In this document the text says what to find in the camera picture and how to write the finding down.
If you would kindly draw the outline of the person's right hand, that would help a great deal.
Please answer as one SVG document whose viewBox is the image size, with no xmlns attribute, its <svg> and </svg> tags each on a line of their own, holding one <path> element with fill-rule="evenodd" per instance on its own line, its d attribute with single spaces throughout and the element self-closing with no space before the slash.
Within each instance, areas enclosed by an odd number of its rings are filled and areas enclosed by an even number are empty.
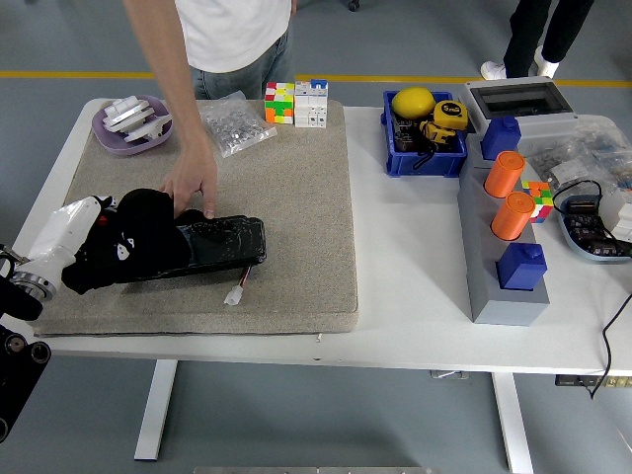
<svg viewBox="0 0 632 474">
<path fill-rule="evenodd" d="M 212 219 L 216 211 L 218 169 L 209 140 L 185 143 L 173 168 L 166 174 L 160 191 L 173 200 L 174 215 L 188 207 L 196 193 L 202 196 L 202 213 Z"/>
</svg>

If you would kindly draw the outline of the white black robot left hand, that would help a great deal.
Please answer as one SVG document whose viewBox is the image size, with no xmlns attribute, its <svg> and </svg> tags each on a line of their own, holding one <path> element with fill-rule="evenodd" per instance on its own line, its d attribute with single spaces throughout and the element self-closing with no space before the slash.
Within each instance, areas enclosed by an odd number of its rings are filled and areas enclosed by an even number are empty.
<svg viewBox="0 0 632 474">
<path fill-rule="evenodd" d="M 51 213 L 11 280 L 44 287 L 115 280 L 136 243 L 113 197 L 85 197 Z"/>
</svg>

